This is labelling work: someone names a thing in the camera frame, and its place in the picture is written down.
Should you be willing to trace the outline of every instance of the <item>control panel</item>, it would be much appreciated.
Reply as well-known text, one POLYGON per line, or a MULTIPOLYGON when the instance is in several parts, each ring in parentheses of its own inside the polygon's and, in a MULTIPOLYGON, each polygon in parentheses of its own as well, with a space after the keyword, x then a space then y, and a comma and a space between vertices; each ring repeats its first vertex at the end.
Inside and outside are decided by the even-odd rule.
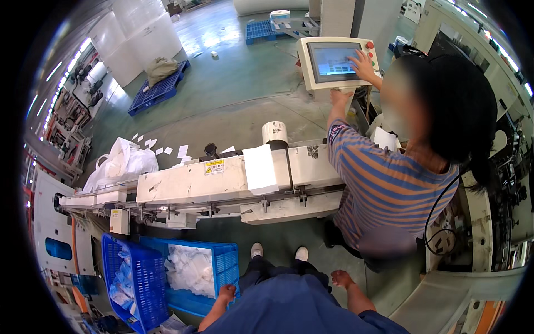
POLYGON ((374 43, 363 38, 304 37, 298 40, 297 49, 301 61, 306 90, 329 88, 356 88, 370 86, 361 80, 350 65, 348 57, 358 58, 356 49, 371 59, 375 74, 380 76, 374 43))

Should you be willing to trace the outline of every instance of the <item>white shoe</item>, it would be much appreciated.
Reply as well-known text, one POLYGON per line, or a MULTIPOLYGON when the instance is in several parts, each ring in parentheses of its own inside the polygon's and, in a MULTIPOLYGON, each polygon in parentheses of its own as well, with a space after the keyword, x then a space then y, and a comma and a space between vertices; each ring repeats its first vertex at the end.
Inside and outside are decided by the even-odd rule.
POLYGON ((263 256, 263 247, 260 243, 255 243, 250 249, 250 257, 254 258, 256 255, 263 256))
POLYGON ((295 254, 295 258, 297 260, 301 261, 307 261, 308 260, 308 249, 304 246, 299 247, 295 254))

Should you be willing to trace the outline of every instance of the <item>display screen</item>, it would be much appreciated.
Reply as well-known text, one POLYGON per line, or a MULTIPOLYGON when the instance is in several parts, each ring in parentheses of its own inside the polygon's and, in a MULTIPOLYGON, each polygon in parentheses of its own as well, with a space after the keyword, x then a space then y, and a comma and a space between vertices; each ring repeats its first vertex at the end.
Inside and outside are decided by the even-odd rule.
POLYGON ((361 50, 362 46, 345 42, 308 43, 315 82, 359 80, 347 58, 358 58, 355 49, 361 50))

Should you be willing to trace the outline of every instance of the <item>woman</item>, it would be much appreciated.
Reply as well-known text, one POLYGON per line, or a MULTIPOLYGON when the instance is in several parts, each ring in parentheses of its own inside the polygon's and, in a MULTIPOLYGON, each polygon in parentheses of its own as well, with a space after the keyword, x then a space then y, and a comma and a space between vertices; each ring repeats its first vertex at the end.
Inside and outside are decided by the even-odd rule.
MULTIPOLYGON (((337 228, 327 225, 325 244, 345 246, 378 271, 414 251, 414 239, 422 237, 432 206, 458 176, 460 164, 472 171, 475 190, 490 187, 497 104, 484 74, 463 57, 403 56, 382 81, 367 55, 356 52, 359 59, 349 57, 352 69, 380 90, 384 119, 409 141, 404 154, 378 148, 345 120, 352 93, 331 91, 328 155, 347 187, 334 218, 337 228), (387 237, 370 233, 377 228, 387 237), (361 244, 372 246, 362 250, 361 244)), ((457 187, 458 180, 443 194, 430 222, 457 187)))

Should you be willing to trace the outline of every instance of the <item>person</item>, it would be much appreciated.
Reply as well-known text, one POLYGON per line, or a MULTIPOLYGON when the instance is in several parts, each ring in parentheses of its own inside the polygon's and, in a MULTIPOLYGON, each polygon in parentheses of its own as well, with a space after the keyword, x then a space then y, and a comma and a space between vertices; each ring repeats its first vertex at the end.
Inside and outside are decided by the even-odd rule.
POLYGON ((331 273, 332 283, 347 291, 347 309, 340 307, 328 276, 308 262, 308 250, 300 247, 293 265, 275 267, 263 258, 260 243, 252 246, 251 261, 239 278, 241 298, 229 310, 236 287, 224 285, 199 332, 209 333, 408 333, 378 314, 350 275, 331 273))
POLYGON ((491 190, 494 173, 489 154, 497 103, 482 71, 464 57, 403 56, 391 64, 382 80, 371 59, 356 52, 358 58, 349 57, 352 69, 380 90, 384 120, 396 135, 409 141, 404 154, 379 148, 345 119, 352 93, 331 90, 328 158, 347 186, 339 212, 333 222, 326 223, 325 244, 342 245, 364 260, 373 258, 372 266, 367 260, 366 264, 378 272, 413 254, 414 239, 423 236, 440 194, 454 181, 436 204, 430 223, 456 192, 460 166, 473 173, 474 191, 491 190), (389 227, 386 240, 381 240, 381 233, 366 236, 384 227, 389 227), (387 249, 380 252, 375 246, 362 252, 365 238, 369 239, 365 244, 378 242, 387 249))

